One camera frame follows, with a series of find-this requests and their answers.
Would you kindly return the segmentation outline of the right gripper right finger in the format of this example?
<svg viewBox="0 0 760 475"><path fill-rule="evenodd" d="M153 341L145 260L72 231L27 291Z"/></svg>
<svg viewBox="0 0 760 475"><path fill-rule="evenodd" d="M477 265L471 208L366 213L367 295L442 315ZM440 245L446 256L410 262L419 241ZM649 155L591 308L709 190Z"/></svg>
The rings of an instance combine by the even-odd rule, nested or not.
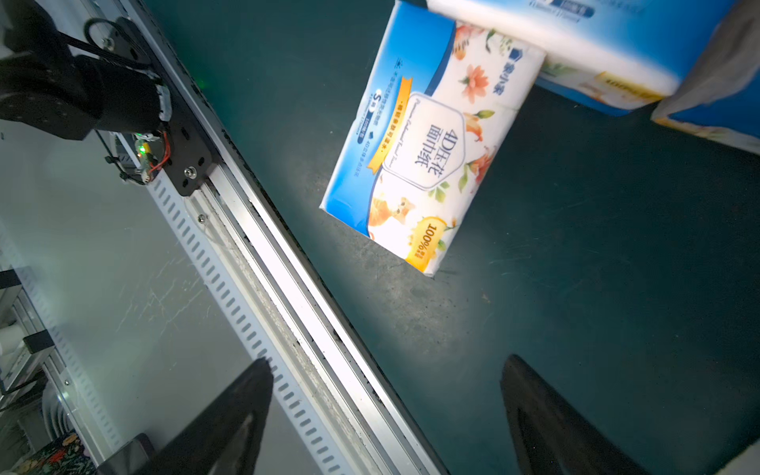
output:
<svg viewBox="0 0 760 475"><path fill-rule="evenodd" d="M520 356L505 361L500 387L522 474L646 472Z"/></svg>

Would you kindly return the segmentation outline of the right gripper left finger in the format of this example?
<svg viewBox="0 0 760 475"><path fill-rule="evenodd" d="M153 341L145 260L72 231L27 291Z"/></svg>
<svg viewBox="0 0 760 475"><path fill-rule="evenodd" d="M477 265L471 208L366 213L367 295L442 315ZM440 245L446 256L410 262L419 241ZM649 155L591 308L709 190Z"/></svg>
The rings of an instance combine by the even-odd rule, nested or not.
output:
<svg viewBox="0 0 760 475"><path fill-rule="evenodd" d="M255 360L140 474L253 474L273 394L270 363Z"/></svg>

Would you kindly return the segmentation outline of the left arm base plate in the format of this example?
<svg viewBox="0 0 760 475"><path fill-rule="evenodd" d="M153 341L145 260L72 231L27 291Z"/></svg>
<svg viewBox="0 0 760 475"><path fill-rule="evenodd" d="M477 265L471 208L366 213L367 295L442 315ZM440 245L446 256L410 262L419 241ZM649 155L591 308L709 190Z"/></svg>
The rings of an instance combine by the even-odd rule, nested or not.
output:
<svg viewBox="0 0 760 475"><path fill-rule="evenodd" d="M127 18L89 19L83 35L86 42L77 47L91 53L85 63L95 68L101 85L95 128L129 136L167 130L172 155L158 177L166 175L181 196L192 195L221 156L169 71Z"/></svg>

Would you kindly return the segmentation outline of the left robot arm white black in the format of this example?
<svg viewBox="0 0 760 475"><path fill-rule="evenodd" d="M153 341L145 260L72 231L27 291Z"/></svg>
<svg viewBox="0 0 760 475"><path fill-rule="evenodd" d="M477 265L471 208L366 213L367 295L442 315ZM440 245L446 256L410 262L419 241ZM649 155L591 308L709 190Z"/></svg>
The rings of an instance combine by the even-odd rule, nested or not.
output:
<svg viewBox="0 0 760 475"><path fill-rule="evenodd" d="M168 124L170 90L128 25L90 18L76 38L36 1L2 2L2 119L73 141Z"/></svg>

